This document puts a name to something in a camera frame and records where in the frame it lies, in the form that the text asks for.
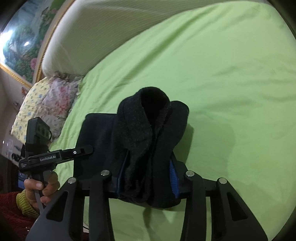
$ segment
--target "red fuzzy sweater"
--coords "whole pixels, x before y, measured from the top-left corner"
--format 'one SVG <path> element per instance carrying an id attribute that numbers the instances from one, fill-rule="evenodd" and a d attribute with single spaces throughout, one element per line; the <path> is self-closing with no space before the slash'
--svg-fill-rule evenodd
<path id="1" fill-rule="evenodd" d="M 28 231 L 36 219 L 25 217 L 18 209 L 16 204 L 17 194 L 18 192 L 0 194 L 0 212 L 2 212 L 5 219 L 18 236 L 22 240 L 25 240 Z M 88 240 L 88 235 L 86 233 L 83 233 L 83 240 Z"/>

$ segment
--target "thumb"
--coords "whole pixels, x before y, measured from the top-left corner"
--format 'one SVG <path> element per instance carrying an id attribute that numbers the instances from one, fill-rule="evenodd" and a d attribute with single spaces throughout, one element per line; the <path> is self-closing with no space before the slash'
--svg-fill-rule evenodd
<path id="1" fill-rule="evenodd" d="M 27 197 L 28 201 L 31 204 L 32 204 L 32 202 L 36 202 L 34 190 L 42 190 L 43 183 L 40 181 L 36 181 L 34 179 L 26 179 L 24 181 L 24 186 L 26 189 L 26 197 Z"/>

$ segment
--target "hand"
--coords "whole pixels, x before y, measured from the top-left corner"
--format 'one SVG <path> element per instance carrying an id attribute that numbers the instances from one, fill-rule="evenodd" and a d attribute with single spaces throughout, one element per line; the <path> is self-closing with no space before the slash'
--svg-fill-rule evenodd
<path id="1" fill-rule="evenodd" d="M 34 190 L 42 190 L 44 196 L 42 196 L 40 200 L 44 205 L 47 205 L 60 187 L 58 176 L 55 172 L 49 176 L 48 185 L 45 188 L 42 182 L 36 181 L 34 179 L 26 179 L 24 184 L 27 200 L 37 212 L 39 212 L 39 207 L 35 198 Z"/>

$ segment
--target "silver screw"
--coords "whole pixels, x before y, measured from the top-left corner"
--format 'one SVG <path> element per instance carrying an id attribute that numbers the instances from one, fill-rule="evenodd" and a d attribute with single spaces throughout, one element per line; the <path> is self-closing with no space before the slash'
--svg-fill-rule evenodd
<path id="1" fill-rule="evenodd" d="M 109 170 L 103 170 L 101 171 L 101 175 L 102 176 L 108 176 L 110 174 L 110 171 Z"/>
<path id="2" fill-rule="evenodd" d="M 186 176 L 193 177 L 194 176 L 194 172 L 193 171 L 187 171 L 186 172 Z"/>
<path id="3" fill-rule="evenodd" d="M 219 182 L 221 183 L 221 184 L 226 184 L 227 183 L 227 180 L 225 179 L 225 178 L 219 178 Z"/>
<path id="4" fill-rule="evenodd" d="M 75 182 L 76 182 L 76 178 L 74 178 L 74 177 L 71 177 L 68 179 L 68 183 L 70 183 L 70 184 L 73 184 Z"/>

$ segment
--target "fingernail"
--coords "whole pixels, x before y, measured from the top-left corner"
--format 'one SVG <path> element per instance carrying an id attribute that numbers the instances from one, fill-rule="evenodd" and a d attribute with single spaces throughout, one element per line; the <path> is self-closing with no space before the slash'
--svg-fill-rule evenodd
<path id="1" fill-rule="evenodd" d="M 36 187 L 37 187 L 38 189 L 41 189 L 41 187 L 42 187 L 42 182 L 37 182 L 37 183 L 36 183 Z"/>

